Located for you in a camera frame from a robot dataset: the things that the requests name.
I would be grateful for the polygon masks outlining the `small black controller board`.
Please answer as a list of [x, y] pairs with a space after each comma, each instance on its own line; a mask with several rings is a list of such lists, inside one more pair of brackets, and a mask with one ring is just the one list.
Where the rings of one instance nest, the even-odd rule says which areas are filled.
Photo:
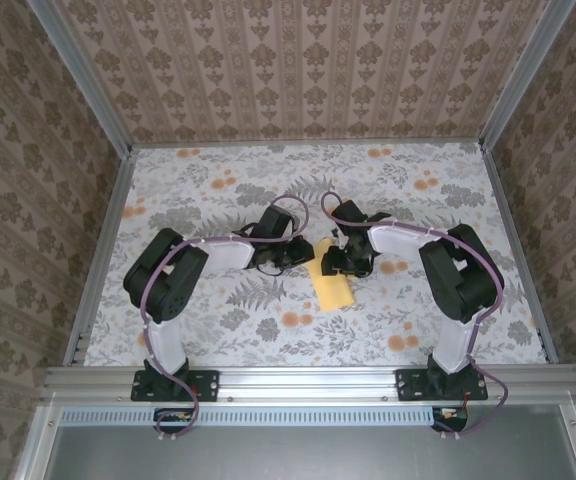
[[164, 436], [179, 436], [191, 423], [193, 408], [160, 408], [153, 414], [154, 429]]
[[433, 407], [433, 425], [431, 428], [440, 433], [462, 432], [468, 422], [467, 408], [460, 407]]

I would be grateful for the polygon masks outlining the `floral patterned table cover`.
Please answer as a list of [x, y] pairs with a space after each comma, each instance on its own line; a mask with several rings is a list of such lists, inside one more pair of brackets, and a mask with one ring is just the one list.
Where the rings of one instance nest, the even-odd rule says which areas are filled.
[[[308, 220], [305, 237], [331, 236], [326, 211], [350, 199], [367, 215], [438, 230], [474, 228], [500, 269], [504, 299], [474, 347], [483, 364], [547, 359], [534, 299], [517, 267], [497, 190], [475, 142], [273, 144], [146, 148], [134, 169], [85, 354], [88, 366], [138, 366], [142, 321], [122, 282], [154, 235], [223, 236], [258, 220], [272, 201]], [[353, 302], [325, 311], [308, 271], [270, 268], [205, 274], [181, 315], [183, 342], [198, 366], [377, 366], [422, 364], [442, 314], [416, 259], [380, 257], [350, 283]]]

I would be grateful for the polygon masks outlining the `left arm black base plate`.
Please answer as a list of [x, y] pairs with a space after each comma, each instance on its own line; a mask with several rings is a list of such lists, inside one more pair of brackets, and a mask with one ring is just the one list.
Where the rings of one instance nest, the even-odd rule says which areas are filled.
[[[182, 381], [199, 402], [216, 402], [220, 373], [217, 370], [189, 370]], [[133, 379], [130, 399], [133, 402], [191, 402], [191, 395], [178, 383], [156, 370], [138, 370]]]

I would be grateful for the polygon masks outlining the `wide aluminium base rail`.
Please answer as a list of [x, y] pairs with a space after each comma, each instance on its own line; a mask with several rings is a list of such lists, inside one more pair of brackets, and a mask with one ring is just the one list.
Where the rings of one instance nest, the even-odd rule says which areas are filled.
[[[490, 365], [509, 405], [576, 404], [576, 371], [570, 365]], [[48, 370], [44, 405], [126, 406], [137, 367], [59, 367]], [[405, 366], [219, 367], [217, 403], [225, 405], [392, 405], [410, 375]]]

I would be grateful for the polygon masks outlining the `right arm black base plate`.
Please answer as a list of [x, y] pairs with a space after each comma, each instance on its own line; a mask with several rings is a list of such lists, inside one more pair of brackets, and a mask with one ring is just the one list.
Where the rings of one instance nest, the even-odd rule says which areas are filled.
[[472, 368], [455, 374], [442, 370], [400, 369], [395, 371], [398, 399], [401, 401], [487, 400], [484, 377]]

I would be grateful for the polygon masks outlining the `aluminium corner post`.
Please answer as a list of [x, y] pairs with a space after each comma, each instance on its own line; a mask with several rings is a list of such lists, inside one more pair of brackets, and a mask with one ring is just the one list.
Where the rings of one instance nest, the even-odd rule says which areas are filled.
[[518, 108], [542, 65], [576, 0], [549, 0], [516, 66], [504, 86], [479, 138], [483, 152], [490, 152]]
[[130, 157], [132, 141], [115, 113], [83, 47], [59, 12], [56, 0], [28, 0], [30, 7], [69, 70], [121, 162]]

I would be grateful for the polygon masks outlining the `aluminium side rail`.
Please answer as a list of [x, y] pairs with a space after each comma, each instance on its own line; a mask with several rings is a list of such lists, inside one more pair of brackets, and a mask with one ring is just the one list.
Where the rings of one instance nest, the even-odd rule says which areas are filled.
[[542, 305], [540, 303], [540, 299], [531, 276], [517, 228], [513, 220], [512, 212], [509, 207], [509, 203], [506, 198], [499, 173], [496, 169], [492, 153], [489, 149], [484, 147], [481, 147], [480, 150], [492, 186], [492, 190], [496, 198], [499, 212], [504, 223], [504, 228], [506, 230], [508, 242], [515, 259], [515, 264], [523, 284], [526, 300], [530, 307], [532, 317], [535, 321], [537, 334], [540, 338], [542, 349], [544, 350], [545, 359], [548, 363], [558, 364], [560, 359], [549, 331], [548, 323], [546, 321]]
[[79, 307], [64, 355], [63, 366], [81, 365], [86, 346], [80, 344], [90, 338], [100, 305], [104, 282], [108, 273], [115, 239], [120, 226], [136, 163], [136, 149], [130, 147], [119, 165], [108, 208], [100, 230], [96, 249], [88, 271]]

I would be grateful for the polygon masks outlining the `yellow cloth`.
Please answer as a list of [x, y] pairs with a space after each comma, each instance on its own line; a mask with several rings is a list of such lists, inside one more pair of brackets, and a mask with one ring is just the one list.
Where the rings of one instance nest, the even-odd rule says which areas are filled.
[[322, 312], [331, 312], [351, 306], [355, 302], [345, 275], [325, 276], [322, 270], [324, 254], [333, 245], [331, 238], [323, 238], [313, 247], [314, 258], [306, 263], [312, 285]]

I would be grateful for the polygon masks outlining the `grey metal sheet panel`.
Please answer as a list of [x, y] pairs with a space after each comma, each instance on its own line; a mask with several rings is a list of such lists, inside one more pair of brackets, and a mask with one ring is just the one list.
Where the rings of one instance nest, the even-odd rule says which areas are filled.
[[422, 428], [142, 427], [62, 430], [47, 480], [576, 480], [558, 434], [442, 439]]

